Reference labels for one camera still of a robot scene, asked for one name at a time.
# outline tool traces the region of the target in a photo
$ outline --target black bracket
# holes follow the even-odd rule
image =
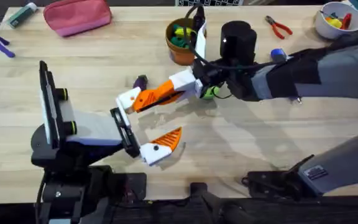
[[[311,155],[287,171],[252,171],[241,182],[255,198],[315,198],[317,195],[298,176],[298,169]]]
[[[111,116],[116,122],[119,134],[122,138],[122,146],[125,151],[132,157],[135,158],[140,154],[139,144],[136,141],[135,134],[130,128],[125,125],[122,114],[119,111],[119,108],[113,108],[110,110]]]
[[[135,195],[136,200],[145,198],[145,173],[115,174],[110,166],[91,166],[71,174],[49,172],[42,193],[40,222],[70,218],[71,223],[79,223],[96,210],[101,199],[108,198],[115,204],[128,195]]]

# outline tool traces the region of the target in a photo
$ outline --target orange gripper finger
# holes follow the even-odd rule
[[[175,130],[164,134],[163,136],[159,137],[158,139],[155,139],[151,141],[153,144],[159,144],[161,146],[168,146],[171,148],[172,152],[176,149],[178,146],[179,140],[181,137],[181,127],[176,128]]]
[[[134,102],[135,111],[139,112],[143,107],[156,102],[157,100],[163,98],[164,96],[171,95],[176,91],[173,89],[173,83],[171,80],[166,81],[164,84],[160,85],[155,90],[144,90],[137,96]],[[181,94],[173,96],[171,99],[164,101],[161,105],[166,105],[168,103],[174,102],[177,100]]]

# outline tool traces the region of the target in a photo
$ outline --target green marker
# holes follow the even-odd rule
[[[30,2],[27,5],[25,5],[23,8],[21,8],[17,13],[15,13],[13,16],[11,16],[7,23],[12,27],[12,29],[15,29],[17,26],[22,24],[28,17],[33,15],[37,10],[37,6]]]

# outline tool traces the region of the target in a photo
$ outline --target black cylinder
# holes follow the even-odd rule
[[[63,128],[66,135],[77,134],[77,124],[75,121],[65,121],[63,122]]]
[[[57,95],[57,98],[60,101],[68,100],[68,92],[67,92],[66,88],[57,88],[56,89],[56,95]]]
[[[244,21],[231,21],[222,26],[221,57],[236,59],[241,65],[252,65],[255,59],[256,32]]]

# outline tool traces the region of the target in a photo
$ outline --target white bowl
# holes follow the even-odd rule
[[[329,2],[321,8],[323,12],[328,15],[335,12],[339,18],[345,17],[347,13],[352,14],[352,20],[347,30],[338,29],[331,26],[325,19],[327,15],[317,12],[316,21],[314,25],[316,27],[317,33],[327,39],[337,39],[343,34],[351,34],[358,30],[358,10],[354,7],[341,3],[341,2]]]

